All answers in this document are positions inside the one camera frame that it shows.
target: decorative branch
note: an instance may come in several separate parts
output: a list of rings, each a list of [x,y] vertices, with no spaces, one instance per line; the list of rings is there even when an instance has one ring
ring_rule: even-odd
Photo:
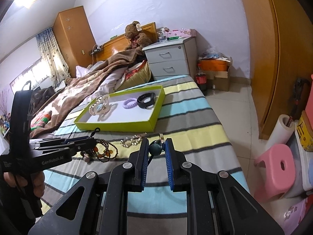
[[[9,93],[8,89],[3,89],[0,92],[0,111],[7,115],[7,94]]]

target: tall wooden cabinet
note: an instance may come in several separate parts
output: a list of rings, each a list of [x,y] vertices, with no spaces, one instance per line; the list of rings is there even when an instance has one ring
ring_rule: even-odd
[[[268,139],[293,107],[298,77],[313,73],[313,25],[297,0],[242,0],[249,29],[252,97],[259,136]],[[304,109],[309,88],[303,91]]]
[[[76,66],[92,64],[89,51],[96,44],[83,6],[62,11],[53,25],[61,53],[68,64],[72,78],[76,77]]]

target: nightstand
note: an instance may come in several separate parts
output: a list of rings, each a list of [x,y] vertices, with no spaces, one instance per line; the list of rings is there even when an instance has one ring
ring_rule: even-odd
[[[176,75],[195,79],[198,51],[195,37],[157,42],[142,49],[155,80]]]

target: brown blanket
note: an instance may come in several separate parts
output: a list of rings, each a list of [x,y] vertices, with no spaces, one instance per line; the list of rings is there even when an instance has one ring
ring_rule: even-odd
[[[82,101],[93,94],[104,79],[114,70],[132,67],[138,55],[144,55],[140,49],[121,51],[108,58],[97,71],[92,71],[78,79],[66,81],[67,87],[53,95],[37,112],[37,115],[52,110],[52,117],[44,128],[35,129],[30,138],[57,130],[67,115]]]

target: toy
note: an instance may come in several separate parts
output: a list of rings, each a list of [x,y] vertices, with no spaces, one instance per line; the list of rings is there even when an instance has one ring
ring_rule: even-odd
[[[145,33],[140,33],[141,27],[138,21],[132,22],[125,28],[125,37],[129,40],[129,45],[125,50],[140,47],[140,49],[152,44],[152,41]]]

